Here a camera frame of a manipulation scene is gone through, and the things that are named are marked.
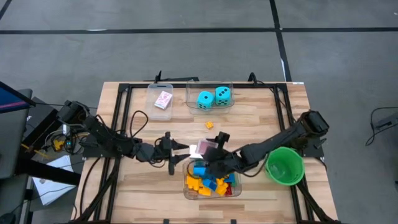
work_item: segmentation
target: plastic tray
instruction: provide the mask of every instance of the plastic tray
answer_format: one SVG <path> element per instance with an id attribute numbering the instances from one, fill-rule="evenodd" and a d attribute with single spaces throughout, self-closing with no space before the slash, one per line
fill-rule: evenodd
<path id="1" fill-rule="evenodd" d="M 211 109 L 204 110 L 197 107 L 197 99 L 202 91 L 209 91 L 215 95 L 216 88 L 225 86 L 231 90 L 231 103 L 226 106 L 212 104 Z M 188 81 L 185 89 L 185 103 L 190 109 L 191 114 L 226 114 L 235 104 L 234 88 L 232 82 L 195 82 Z"/>
<path id="2" fill-rule="evenodd" d="M 228 195 L 228 196 L 220 196 L 218 193 L 216 192 L 211 192 L 210 196 L 204 196 L 204 195 L 200 195 L 198 194 L 198 192 L 189 189 L 188 186 L 185 184 L 185 181 L 187 179 L 187 167 L 188 165 L 190 167 L 193 167 L 194 164 L 197 163 L 204 163 L 203 159 L 195 159 L 196 162 L 191 162 L 193 159 L 185 161 L 183 163 L 182 169 L 183 169 L 183 173 L 184 173 L 184 182 L 183 182 L 183 192 L 184 192 L 184 196 L 185 198 L 189 199 L 189 200 L 196 200 L 196 199 L 206 199 L 206 198 L 226 198 L 226 197 L 236 197 L 239 196 L 242 193 L 242 184 L 241 184 L 241 179 L 238 173 L 234 173 L 235 175 L 235 180 L 236 180 L 236 186 L 232 187 L 232 194 Z"/>
<path id="3" fill-rule="evenodd" d="M 162 83 L 159 84 L 155 83 L 148 85 L 145 108 L 146 108 L 146 113 L 148 114 L 148 117 L 151 120 L 167 121 L 172 118 L 173 98 L 171 99 L 169 105 L 164 110 L 155 106 L 156 99 L 159 97 L 162 91 L 173 94 L 173 85 L 162 84 Z"/>

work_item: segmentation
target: blue foam dice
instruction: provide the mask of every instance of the blue foam dice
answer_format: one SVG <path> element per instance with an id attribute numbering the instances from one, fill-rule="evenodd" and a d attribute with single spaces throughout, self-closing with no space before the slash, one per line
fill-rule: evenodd
<path id="1" fill-rule="evenodd" d="M 211 109 L 213 104 L 214 96 L 209 91 L 202 91 L 197 99 L 197 108 L 203 110 Z"/>
<path id="2" fill-rule="evenodd" d="M 224 180 L 224 182 L 235 182 L 235 175 L 230 174 L 228 178 Z"/>
<path id="3" fill-rule="evenodd" d="M 203 177 L 206 174 L 206 167 L 195 166 L 193 167 L 193 175 Z"/>
<path id="4" fill-rule="evenodd" d="M 216 191 L 217 189 L 217 184 L 214 181 L 211 181 L 209 179 L 202 180 L 202 184 L 208 188 L 210 188 L 212 191 Z"/>
<path id="5" fill-rule="evenodd" d="M 231 104 L 231 90 L 221 86 L 216 88 L 216 105 L 227 106 Z"/>

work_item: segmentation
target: wooden table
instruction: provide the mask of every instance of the wooden table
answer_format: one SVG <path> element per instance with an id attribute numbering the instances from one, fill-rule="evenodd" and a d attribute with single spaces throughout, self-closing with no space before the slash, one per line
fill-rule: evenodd
<path id="1" fill-rule="evenodd" d="M 111 126 L 118 85 L 118 82 L 104 83 L 99 100 L 97 113 L 103 117 L 108 126 Z M 288 83 L 287 86 L 293 114 L 295 118 L 298 118 L 301 113 L 310 108 L 305 86 L 293 83 Z M 172 137 L 180 143 L 197 144 L 199 139 L 213 138 L 219 131 L 224 131 L 231 135 L 226 146 L 231 151 L 245 144 L 261 142 L 280 132 L 274 96 L 271 91 L 236 88 L 234 95 L 235 105 L 228 114 L 192 115 L 185 105 L 185 89 L 175 88 L 172 119 L 149 121 L 137 137 L 153 144 L 166 131 L 170 131 Z M 145 102 L 146 88 L 134 89 L 129 120 L 135 110 L 145 111 Z M 118 121 L 121 121 L 123 105 L 124 103 L 121 106 Z M 133 132 L 141 127 L 144 121 L 143 116 L 136 116 Z M 206 121 L 212 121 L 214 128 L 207 130 Z M 182 150 L 179 153 L 187 152 L 188 150 Z M 97 163 L 89 176 L 83 209 L 90 204 L 98 192 L 103 160 Z M 75 201 L 77 207 L 80 204 L 83 181 L 93 161 L 94 159 L 88 159 L 85 162 Z M 238 223 L 295 222 L 289 187 L 274 183 L 266 177 L 264 171 L 254 178 L 241 175 L 243 191 L 238 197 L 187 200 L 183 195 L 182 164 L 183 162 L 179 163 L 175 168 L 175 175 L 170 176 L 167 173 L 167 166 L 156 169 L 148 163 L 140 163 L 135 159 L 122 159 L 111 222 L 162 223 L 165 218 L 170 219 L 171 223 L 229 223 L 231 219 L 237 219 Z M 337 219 L 325 168 L 315 159 L 305 159 L 305 173 L 310 193 L 326 214 Z M 300 191 L 298 194 L 302 216 L 306 219 Z M 105 217 L 107 204 L 108 194 L 103 200 L 102 219 Z"/>

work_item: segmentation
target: green plastic cup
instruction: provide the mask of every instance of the green plastic cup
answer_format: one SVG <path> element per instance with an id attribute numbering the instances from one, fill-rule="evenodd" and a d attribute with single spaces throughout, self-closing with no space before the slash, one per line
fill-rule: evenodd
<path id="1" fill-rule="evenodd" d="M 291 186 L 303 178 L 304 160 L 293 149 L 279 147 L 269 154 L 265 169 L 278 184 Z"/>

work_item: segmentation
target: computer screen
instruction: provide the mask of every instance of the computer screen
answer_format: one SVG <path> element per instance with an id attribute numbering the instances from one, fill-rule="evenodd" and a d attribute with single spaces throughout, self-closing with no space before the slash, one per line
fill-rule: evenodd
<path id="1" fill-rule="evenodd" d="M 31 106 L 35 106 L 31 99 L 0 82 L 0 113 L 22 110 Z"/>

